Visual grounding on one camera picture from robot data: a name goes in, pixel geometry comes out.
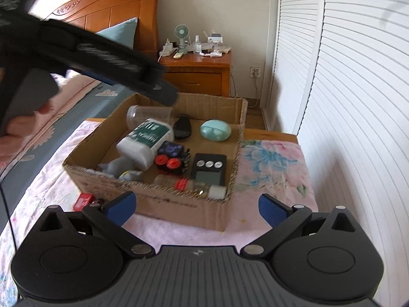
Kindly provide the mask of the red toy train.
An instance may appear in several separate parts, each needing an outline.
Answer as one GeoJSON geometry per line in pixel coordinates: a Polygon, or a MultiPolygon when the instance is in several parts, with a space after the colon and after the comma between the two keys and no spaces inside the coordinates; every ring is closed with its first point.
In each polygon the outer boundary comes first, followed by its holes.
{"type": "Polygon", "coordinates": [[[82,209],[90,204],[104,204],[105,201],[102,198],[96,198],[90,193],[81,193],[73,205],[73,211],[82,211],[82,209]]]}

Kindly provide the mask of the medical cotton swab container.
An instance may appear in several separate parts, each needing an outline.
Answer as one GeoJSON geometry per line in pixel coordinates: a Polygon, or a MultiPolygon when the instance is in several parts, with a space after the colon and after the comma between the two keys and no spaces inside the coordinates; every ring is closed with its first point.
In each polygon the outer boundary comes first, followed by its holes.
{"type": "Polygon", "coordinates": [[[130,158],[137,169],[147,171],[163,143],[173,140],[174,132],[169,124],[148,118],[122,138],[116,148],[120,155],[130,158]]]}

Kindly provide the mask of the black toy car red wheels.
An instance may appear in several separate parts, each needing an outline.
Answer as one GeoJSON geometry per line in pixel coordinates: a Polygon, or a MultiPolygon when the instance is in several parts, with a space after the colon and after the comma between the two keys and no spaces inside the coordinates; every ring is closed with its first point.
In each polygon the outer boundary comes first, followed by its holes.
{"type": "Polygon", "coordinates": [[[157,151],[154,165],[157,169],[171,175],[183,175],[189,165],[191,153],[181,144],[165,141],[157,151]]]}

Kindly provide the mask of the black digital timer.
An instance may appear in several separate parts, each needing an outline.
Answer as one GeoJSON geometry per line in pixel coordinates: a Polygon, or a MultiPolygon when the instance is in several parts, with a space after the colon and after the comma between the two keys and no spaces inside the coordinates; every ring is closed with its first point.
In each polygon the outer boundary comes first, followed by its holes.
{"type": "Polygon", "coordinates": [[[225,155],[196,153],[190,178],[206,185],[225,186],[226,168],[225,155]]]}

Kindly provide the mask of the clear plastic jar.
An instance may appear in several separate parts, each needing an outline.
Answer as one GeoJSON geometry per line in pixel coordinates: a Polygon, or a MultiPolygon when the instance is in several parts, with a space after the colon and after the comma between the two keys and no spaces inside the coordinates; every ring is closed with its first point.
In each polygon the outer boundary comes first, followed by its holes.
{"type": "Polygon", "coordinates": [[[133,105],[128,108],[126,123],[130,130],[135,129],[149,118],[170,124],[172,114],[173,109],[171,107],[133,105]]]}

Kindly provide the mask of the mint green oval case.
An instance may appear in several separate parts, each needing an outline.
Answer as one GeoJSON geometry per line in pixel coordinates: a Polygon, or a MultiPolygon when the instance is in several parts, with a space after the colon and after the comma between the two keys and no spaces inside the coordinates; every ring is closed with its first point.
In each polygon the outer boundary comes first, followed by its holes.
{"type": "Polygon", "coordinates": [[[228,123],[222,120],[207,120],[200,126],[202,137],[210,141],[225,141],[229,139],[232,129],[228,123]]]}

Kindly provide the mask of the wooden bed headboard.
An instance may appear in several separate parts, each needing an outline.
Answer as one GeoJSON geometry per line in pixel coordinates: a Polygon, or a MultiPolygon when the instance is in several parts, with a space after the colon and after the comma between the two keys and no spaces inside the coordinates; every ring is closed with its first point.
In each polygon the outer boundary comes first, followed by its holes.
{"type": "Polygon", "coordinates": [[[158,3],[159,0],[71,0],[55,9],[48,18],[98,32],[136,17],[134,50],[155,58],[160,49],[158,3]]]}

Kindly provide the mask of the brown cardboard box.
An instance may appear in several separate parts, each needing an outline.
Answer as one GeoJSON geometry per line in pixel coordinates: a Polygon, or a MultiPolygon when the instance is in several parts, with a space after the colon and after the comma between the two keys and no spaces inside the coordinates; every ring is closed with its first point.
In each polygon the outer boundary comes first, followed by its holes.
{"type": "Polygon", "coordinates": [[[120,155],[116,149],[130,129],[126,114],[133,105],[152,106],[160,104],[133,94],[114,110],[90,135],[85,137],[69,154],[63,167],[75,185],[83,193],[110,201],[126,191],[137,196],[137,213],[173,223],[223,231],[228,225],[234,198],[234,186],[240,161],[241,142],[245,132],[247,101],[244,98],[228,98],[206,94],[179,94],[172,109],[172,118],[186,116],[191,123],[191,136],[182,141],[191,156],[198,153],[224,155],[225,198],[211,199],[197,192],[179,191],[154,183],[158,175],[167,175],[164,166],[156,164],[143,173],[142,182],[122,181],[101,175],[99,165],[110,163],[120,155]],[[223,120],[232,129],[226,141],[210,141],[200,134],[200,126],[207,120],[223,120]]]}

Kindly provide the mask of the blue bed sheet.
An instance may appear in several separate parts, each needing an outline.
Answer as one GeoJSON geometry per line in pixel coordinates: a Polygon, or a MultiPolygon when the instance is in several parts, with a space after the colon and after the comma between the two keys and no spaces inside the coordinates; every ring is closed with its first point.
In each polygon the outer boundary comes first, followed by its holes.
{"type": "Polygon", "coordinates": [[[11,223],[1,219],[7,233],[21,239],[49,205],[72,210],[80,192],[64,170],[63,161],[96,127],[90,118],[108,117],[132,94],[121,85],[97,85],[51,123],[1,182],[12,219],[11,223]]]}

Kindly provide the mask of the blue pillow near nightstand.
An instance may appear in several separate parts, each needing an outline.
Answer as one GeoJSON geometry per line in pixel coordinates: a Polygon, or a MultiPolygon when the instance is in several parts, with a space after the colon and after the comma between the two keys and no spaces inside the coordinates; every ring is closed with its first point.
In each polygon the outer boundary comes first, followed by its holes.
{"type": "Polygon", "coordinates": [[[138,18],[134,17],[109,28],[100,30],[96,34],[133,50],[137,24],[138,18]]]}

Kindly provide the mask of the white power strip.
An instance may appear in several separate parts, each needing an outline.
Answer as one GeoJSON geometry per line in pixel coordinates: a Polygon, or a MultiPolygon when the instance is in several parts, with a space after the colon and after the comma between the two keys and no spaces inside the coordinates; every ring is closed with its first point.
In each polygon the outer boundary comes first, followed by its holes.
{"type": "Polygon", "coordinates": [[[176,51],[177,43],[171,42],[169,39],[167,39],[165,45],[163,45],[162,50],[160,51],[160,58],[171,56],[176,51]]]}

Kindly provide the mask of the small green desk fan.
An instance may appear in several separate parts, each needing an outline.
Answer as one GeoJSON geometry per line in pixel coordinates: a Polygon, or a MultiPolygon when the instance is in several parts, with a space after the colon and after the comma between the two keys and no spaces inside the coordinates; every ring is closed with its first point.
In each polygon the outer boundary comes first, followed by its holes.
{"type": "Polygon", "coordinates": [[[189,28],[185,24],[179,24],[175,27],[174,34],[179,40],[179,45],[177,46],[178,52],[186,54],[189,46],[189,42],[187,41],[187,38],[189,37],[189,28]]]}

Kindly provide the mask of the white louvered closet door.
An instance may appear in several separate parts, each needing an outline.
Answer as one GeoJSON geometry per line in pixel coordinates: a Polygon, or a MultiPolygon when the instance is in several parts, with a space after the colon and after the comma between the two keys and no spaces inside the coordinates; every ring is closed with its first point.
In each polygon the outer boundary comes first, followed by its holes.
{"type": "Polygon", "coordinates": [[[268,127],[297,136],[318,208],[349,208],[408,301],[408,0],[273,0],[268,127]]]}

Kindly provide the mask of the wooden nightstand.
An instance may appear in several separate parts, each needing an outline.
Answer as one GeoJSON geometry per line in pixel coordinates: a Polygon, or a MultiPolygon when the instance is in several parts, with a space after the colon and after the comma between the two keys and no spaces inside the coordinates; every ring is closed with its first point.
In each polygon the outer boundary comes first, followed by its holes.
{"type": "Polygon", "coordinates": [[[231,53],[223,54],[221,58],[187,53],[180,59],[170,56],[161,58],[160,64],[166,68],[164,79],[177,87],[179,92],[230,95],[231,53]]]}

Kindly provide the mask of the phone stand with device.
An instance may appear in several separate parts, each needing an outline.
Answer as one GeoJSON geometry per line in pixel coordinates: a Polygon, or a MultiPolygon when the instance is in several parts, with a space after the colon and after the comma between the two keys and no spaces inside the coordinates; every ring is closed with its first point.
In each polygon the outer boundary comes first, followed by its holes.
{"type": "Polygon", "coordinates": [[[211,31],[211,35],[208,37],[208,43],[212,43],[212,51],[209,53],[210,56],[213,57],[221,57],[223,55],[222,52],[219,51],[218,45],[223,43],[223,36],[220,33],[215,32],[215,30],[211,31]]]}

